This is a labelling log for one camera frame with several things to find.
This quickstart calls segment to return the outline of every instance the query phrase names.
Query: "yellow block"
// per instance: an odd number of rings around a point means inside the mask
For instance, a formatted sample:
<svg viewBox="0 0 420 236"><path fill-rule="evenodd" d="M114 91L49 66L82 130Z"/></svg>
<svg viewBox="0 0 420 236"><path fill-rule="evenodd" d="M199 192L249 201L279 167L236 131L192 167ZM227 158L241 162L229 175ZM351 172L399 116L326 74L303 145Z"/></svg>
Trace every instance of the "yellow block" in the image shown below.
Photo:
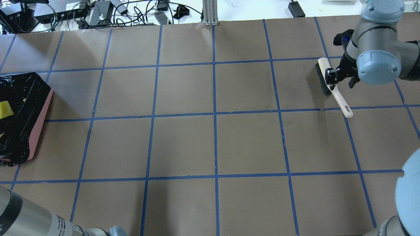
<svg viewBox="0 0 420 236"><path fill-rule="evenodd" d="M0 120L14 115L8 101L0 102Z"/></svg>

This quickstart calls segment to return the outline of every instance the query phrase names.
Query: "tiled surface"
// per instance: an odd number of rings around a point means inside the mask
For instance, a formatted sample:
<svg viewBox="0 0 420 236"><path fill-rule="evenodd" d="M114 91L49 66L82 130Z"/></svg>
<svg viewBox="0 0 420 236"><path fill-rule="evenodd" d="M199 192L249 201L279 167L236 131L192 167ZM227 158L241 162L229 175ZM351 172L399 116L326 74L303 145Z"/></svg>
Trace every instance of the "tiled surface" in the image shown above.
<svg viewBox="0 0 420 236"><path fill-rule="evenodd" d="M220 235L294 235L287 177L219 179Z"/></svg>
<svg viewBox="0 0 420 236"><path fill-rule="evenodd" d="M155 65L158 56L158 43L158 26L113 29L105 66Z"/></svg>
<svg viewBox="0 0 420 236"><path fill-rule="evenodd" d="M27 200L69 219L77 183L18 184L13 189Z"/></svg>
<svg viewBox="0 0 420 236"><path fill-rule="evenodd" d="M149 184L145 235L216 235L213 179Z"/></svg>
<svg viewBox="0 0 420 236"><path fill-rule="evenodd" d="M418 17L405 14L399 32L418 39ZM349 89L347 80L345 119L322 94L317 23L333 57L343 53L333 37L357 21L67 31L61 43L60 33L16 36L4 69L17 45L43 41L27 68L55 94L35 158L0 167L0 184L130 236L362 235L395 214L396 178L420 146L420 97L417 82ZM11 40L0 37L0 59Z"/></svg>
<svg viewBox="0 0 420 236"><path fill-rule="evenodd" d="M1 72L48 71L60 37L61 32L16 35Z"/></svg>

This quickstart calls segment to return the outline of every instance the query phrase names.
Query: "metal post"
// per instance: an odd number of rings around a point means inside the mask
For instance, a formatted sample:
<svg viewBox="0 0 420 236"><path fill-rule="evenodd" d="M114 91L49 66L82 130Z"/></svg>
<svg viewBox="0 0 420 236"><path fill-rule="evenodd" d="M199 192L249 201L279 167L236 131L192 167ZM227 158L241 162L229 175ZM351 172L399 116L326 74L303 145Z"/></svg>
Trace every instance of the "metal post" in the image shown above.
<svg viewBox="0 0 420 236"><path fill-rule="evenodd" d="M203 23L205 26L219 24L217 17L217 0L203 0Z"/></svg>

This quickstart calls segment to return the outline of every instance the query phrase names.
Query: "white floor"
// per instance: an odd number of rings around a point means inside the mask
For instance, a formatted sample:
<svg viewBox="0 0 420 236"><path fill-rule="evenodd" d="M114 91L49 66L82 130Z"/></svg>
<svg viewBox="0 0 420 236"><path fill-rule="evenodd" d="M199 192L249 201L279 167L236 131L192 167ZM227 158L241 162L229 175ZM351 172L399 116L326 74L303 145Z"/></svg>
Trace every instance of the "white floor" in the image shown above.
<svg viewBox="0 0 420 236"><path fill-rule="evenodd" d="M171 0L174 3L181 3L191 6L198 11L202 11L202 0ZM403 0L406 4L406 12L412 12L414 0ZM244 20L260 20L273 18L292 18L288 10L289 0L218 0L218 17L220 21L244 21ZM346 16L359 15L364 6L365 0L356 0L355 3L326 3L324 0L298 0L307 17L314 16ZM140 3L128 4L129 14L134 14L134 7L138 7L141 11L145 11L148 1ZM177 5L170 4L172 10ZM168 18L171 18L169 11L165 12ZM124 21L129 21L125 17L120 17ZM180 20L175 20L175 24L187 24L200 22L200 14L191 10L189 16L185 16ZM154 16L149 16L149 23L159 24ZM60 23L57 30L78 29L78 26L72 20L69 21L69 27L66 22ZM49 24L38 25L34 31L48 29Z"/></svg>

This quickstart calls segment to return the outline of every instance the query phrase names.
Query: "blue plastic cover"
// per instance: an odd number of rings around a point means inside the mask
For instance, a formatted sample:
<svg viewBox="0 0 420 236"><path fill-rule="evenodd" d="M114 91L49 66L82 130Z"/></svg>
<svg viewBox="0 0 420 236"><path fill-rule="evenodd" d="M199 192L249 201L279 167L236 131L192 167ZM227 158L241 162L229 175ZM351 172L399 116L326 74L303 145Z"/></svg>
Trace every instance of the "blue plastic cover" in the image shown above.
<svg viewBox="0 0 420 236"><path fill-rule="evenodd" d="M120 226L114 226L109 229L111 236L128 236Z"/></svg>
<svg viewBox="0 0 420 236"><path fill-rule="evenodd" d="M401 73L401 63L393 54L371 50L359 55L356 61L360 80L367 84L387 84Z"/></svg>
<svg viewBox="0 0 420 236"><path fill-rule="evenodd" d="M371 0L362 12L362 18L376 23L395 23L401 20L405 5L402 0Z"/></svg>
<svg viewBox="0 0 420 236"><path fill-rule="evenodd" d="M420 149L404 164L404 176L398 178L395 202L398 216L407 232L420 235Z"/></svg>

